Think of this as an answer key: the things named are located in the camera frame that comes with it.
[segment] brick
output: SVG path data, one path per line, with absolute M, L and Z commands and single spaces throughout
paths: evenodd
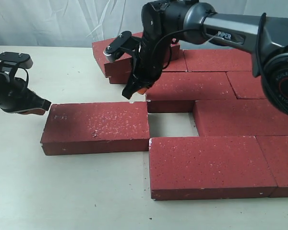
M 236 99 L 225 73 L 163 73 L 146 93 L 149 113 L 191 113 L 196 100 Z
M 255 137 L 152 138 L 151 198 L 268 197 L 276 188 Z
M 288 116 L 266 99 L 197 101 L 200 136 L 288 136 Z
M 251 55 L 237 49 L 184 50 L 190 72 L 251 71 Z
M 288 136 L 257 137 L 257 140 L 277 183 L 270 197 L 288 197 Z
M 187 72 L 187 65 L 184 59 L 183 50 L 179 50 L 179 59 L 171 61 L 169 66 L 163 72 Z M 114 77 L 109 77 L 110 84 L 127 84 L 130 72 L 117 74 Z
M 142 37 L 142 32 L 135 33 L 133 36 L 136 37 Z M 118 60 L 116 60 L 114 63 L 110 63 L 105 55 L 103 54 L 105 48 L 114 40 L 115 38 L 106 39 L 102 41 L 97 41 L 92 43 L 92 49 L 93 49 L 93 56 L 102 70 L 105 77 L 113 77 L 115 78 L 117 75 L 120 76 L 126 72 L 131 72 L 131 64 L 130 60 L 131 57 L 128 54 L 124 54 L 122 57 L 120 57 Z M 180 44 L 172 45 L 172 60 L 176 60 L 179 57 L 179 50 L 180 50 Z
M 254 78 L 251 71 L 226 73 L 238 99 L 265 99 L 261 78 Z
M 148 151 L 145 102 L 54 104 L 41 138 L 46 155 Z

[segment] gap in brick wall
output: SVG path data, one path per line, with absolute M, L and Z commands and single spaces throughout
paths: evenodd
M 148 114 L 150 137 L 198 136 L 192 113 Z

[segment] table surface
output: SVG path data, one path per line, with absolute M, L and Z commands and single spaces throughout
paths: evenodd
M 3 51 L 31 55 L 29 88 L 53 104 L 127 101 L 90 48 Z M 152 200 L 148 152 L 45 156 L 47 115 L 0 110 L 0 230 L 288 230 L 288 198 Z M 154 114 L 149 122 L 153 137 L 197 135 L 190 114 Z

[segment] white backdrop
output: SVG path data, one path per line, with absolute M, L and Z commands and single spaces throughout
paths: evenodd
M 148 0 L 0 0 L 0 45 L 90 47 L 142 31 Z M 219 13 L 288 17 L 288 0 L 206 0 Z M 182 44 L 194 48 L 194 45 Z M 205 45 L 195 48 L 213 47 Z

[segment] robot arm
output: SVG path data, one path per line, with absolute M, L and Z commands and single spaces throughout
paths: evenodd
M 28 72 L 33 65 L 28 54 L 3 52 L 0 54 L 0 109 L 6 113 L 43 115 L 51 102 L 28 89 Z M 27 73 L 27 79 L 15 77 L 18 69 Z
M 173 39 L 195 45 L 209 41 L 252 55 L 252 74 L 261 76 L 268 100 L 288 115 L 288 18 L 220 14 L 198 0 L 158 0 L 142 8 L 143 35 L 123 32 L 105 49 L 110 62 L 132 56 L 132 73 L 122 92 L 130 99 L 153 87 Z

